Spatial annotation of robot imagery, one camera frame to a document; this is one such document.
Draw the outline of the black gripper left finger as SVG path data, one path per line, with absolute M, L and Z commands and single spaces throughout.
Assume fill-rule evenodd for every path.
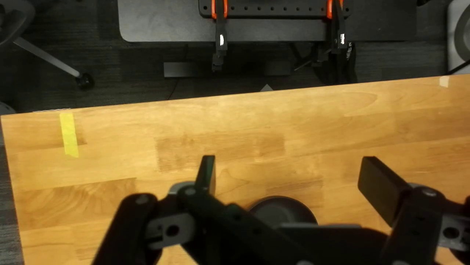
M 216 155 L 205 154 L 197 172 L 196 188 L 213 192 L 216 188 Z

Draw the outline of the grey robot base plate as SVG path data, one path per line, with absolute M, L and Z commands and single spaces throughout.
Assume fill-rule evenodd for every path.
M 227 20 L 230 42 L 325 41 L 329 19 L 234 17 Z M 418 33 L 418 0 L 344 0 L 349 41 L 401 41 Z M 200 0 L 118 0 L 121 36 L 130 42 L 212 42 L 216 22 L 203 16 Z

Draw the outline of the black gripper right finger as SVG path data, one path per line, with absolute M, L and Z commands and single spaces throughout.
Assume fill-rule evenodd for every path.
M 362 158 L 357 186 L 390 226 L 412 191 L 412 185 L 376 155 Z

